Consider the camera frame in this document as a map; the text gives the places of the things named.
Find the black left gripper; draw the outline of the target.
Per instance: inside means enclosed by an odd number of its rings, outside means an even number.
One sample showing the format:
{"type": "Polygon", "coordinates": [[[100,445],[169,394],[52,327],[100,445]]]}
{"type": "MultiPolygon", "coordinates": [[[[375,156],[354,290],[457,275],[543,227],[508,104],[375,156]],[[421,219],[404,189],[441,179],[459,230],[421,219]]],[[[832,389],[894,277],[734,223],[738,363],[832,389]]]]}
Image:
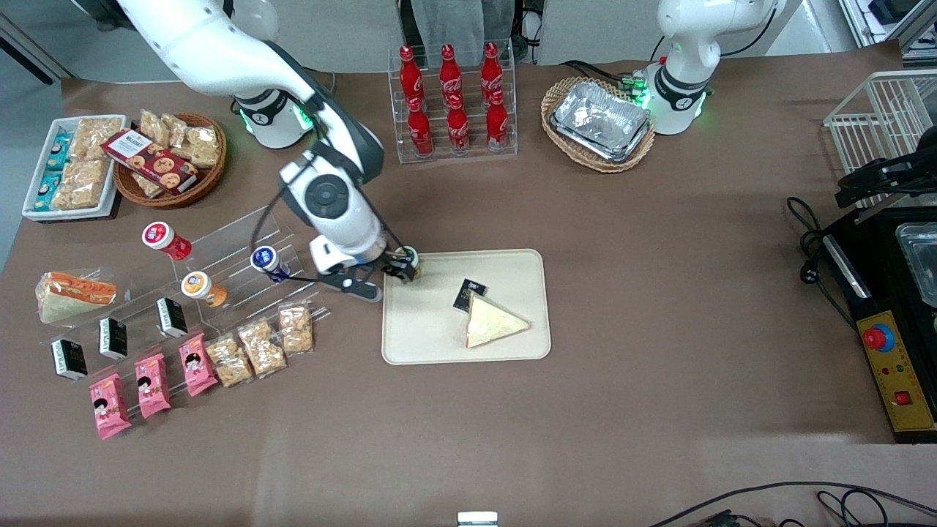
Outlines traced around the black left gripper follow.
{"type": "Polygon", "coordinates": [[[926,147],[896,159],[866,164],[839,181],[836,204],[840,208],[880,194],[921,195],[936,191],[935,147],[926,147]]]}

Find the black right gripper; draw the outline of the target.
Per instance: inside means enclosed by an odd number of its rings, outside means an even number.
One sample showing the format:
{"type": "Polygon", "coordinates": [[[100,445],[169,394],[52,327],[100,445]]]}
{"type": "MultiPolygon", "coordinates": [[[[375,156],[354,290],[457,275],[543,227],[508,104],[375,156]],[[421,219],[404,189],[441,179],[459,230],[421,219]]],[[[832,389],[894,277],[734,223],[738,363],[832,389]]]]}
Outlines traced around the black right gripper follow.
{"type": "MultiPolygon", "coordinates": [[[[366,283],[373,283],[379,275],[405,280],[405,251],[385,251],[381,257],[368,263],[358,263],[344,269],[344,289],[354,290],[365,287],[366,283]]],[[[408,281],[418,280],[421,276],[421,267],[418,261],[408,265],[408,281]]]]}

